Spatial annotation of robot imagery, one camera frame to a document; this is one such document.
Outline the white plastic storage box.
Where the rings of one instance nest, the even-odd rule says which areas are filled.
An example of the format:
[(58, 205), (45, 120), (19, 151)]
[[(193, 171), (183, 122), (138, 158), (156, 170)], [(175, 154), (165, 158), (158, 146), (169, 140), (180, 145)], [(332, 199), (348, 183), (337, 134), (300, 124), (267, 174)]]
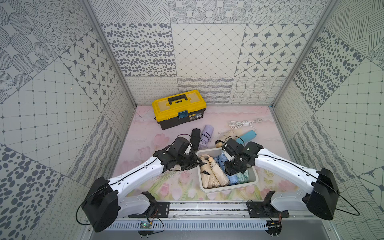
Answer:
[[(200, 150), (196, 152), (196, 155), (198, 157), (201, 157), (202, 155), (209, 155), (211, 157), (218, 157), (219, 155), (223, 154), (224, 151), (221, 148), (214, 148), (214, 149), (206, 149), (206, 150)], [(220, 191), (229, 191), (234, 190), (238, 188), (244, 188), (248, 186), (253, 186), (259, 181), (258, 174), (256, 170), (253, 167), (249, 167), (249, 181), (244, 184), (238, 184), (238, 185), (232, 185), (232, 186), (226, 186), (226, 187), (218, 187), (218, 188), (212, 188), (212, 189), (206, 189), (203, 187), (202, 182), (202, 174), (201, 174), (201, 168), (198, 167), (198, 179), (199, 179), (199, 186), (202, 192), (208, 194), (208, 193), (214, 193), (214, 192), (220, 192)]]

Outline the small beige umbrella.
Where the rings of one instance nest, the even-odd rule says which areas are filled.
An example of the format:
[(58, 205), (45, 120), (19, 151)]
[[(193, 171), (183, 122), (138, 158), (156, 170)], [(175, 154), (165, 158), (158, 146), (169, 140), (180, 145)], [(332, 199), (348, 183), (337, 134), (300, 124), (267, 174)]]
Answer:
[(212, 172), (215, 175), (215, 178), (217, 180), (216, 186), (217, 187), (226, 187), (226, 186), (228, 186), (229, 183), (230, 183), (230, 180), (227, 177), (227, 175), (225, 174), (225, 172), (222, 170), (220, 165), (214, 160), (213, 157), (209, 157), (208, 160), (209, 160), (209, 163), (210, 163), (210, 166), (211, 166), (211, 170), (212, 170)]

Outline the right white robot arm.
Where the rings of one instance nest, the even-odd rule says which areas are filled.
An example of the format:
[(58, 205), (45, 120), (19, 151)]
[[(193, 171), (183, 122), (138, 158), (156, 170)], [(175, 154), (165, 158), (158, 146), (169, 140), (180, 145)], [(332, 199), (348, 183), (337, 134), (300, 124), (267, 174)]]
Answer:
[(265, 202), (277, 211), (308, 209), (320, 219), (330, 221), (334, 218), (340, 191), (330, 170), (322, 168), (318, 171), (295, 164), (254, 142), (243, 145), (228, 139), (223, 143), (222, 150), (228, 159), (225, 171), (230, 176), (245, 172), (247, 167), (259, 167), (299, 188), (295, 193), (266, 196)]

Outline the black umbrella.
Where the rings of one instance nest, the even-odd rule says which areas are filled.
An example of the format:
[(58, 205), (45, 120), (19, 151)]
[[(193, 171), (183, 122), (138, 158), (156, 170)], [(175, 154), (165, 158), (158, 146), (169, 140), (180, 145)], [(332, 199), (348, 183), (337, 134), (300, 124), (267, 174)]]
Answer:
[(200, 136), (201, 136), (201, 130), (200, 129), (195, 128), (192, 130), (191, 144), (192, 144), (192, 150), (193, 151), (197, 151), (199, 149)]

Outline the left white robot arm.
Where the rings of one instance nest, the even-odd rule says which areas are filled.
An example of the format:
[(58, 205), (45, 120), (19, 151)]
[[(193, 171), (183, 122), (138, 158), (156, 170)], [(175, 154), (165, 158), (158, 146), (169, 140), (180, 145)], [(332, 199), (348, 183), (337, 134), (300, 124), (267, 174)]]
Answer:
[(192, 144), (183, 137), (154, 152), (143, 164), (114, 178), (96, 179), (79, 209), (85, 213), (88, 224), (96, 233), (107, 229), (118, 218), (143, 215), (158, 218), (157, 201), (149, 192), (135, 197), (127, 195), (144, 182), (163, 173), (189, 171), (202, 164)]

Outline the light blue slim umbrella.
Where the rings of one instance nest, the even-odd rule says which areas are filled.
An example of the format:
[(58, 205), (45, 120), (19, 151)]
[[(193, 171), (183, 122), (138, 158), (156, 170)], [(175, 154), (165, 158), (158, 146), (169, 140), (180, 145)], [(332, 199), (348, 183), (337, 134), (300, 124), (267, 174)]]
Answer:
[(239, 181), (239, 178), (237, 177), (237, 175), (227, 175), (228, 179), (229, 179), (229, 186), (233, 186), (233, 185), (238, 185), (240, 184), (240, 181)]

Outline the mint green umbrella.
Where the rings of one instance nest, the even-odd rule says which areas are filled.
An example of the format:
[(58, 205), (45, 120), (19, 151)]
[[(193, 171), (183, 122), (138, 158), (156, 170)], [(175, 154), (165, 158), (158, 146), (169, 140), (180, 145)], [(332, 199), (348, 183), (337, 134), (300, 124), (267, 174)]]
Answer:
[(249, 170), (244, 171), (243, 173), (237, 173), (237, 178), (240, 184), (246, 184), (249, 182)]

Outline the small pale blue umbrella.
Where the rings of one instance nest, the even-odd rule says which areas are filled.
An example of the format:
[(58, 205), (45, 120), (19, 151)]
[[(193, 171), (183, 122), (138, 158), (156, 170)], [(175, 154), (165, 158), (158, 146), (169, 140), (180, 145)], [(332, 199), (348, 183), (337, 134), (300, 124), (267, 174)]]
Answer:
[(221, 155), (215, 157), (214, 160), (219, 164), (219, 166), (222, 169), (222, 171), (225, 172), (226, 171), (225, 162), (228, 161), (228, 159), (225, 156), (225, 154), (221, 154)]

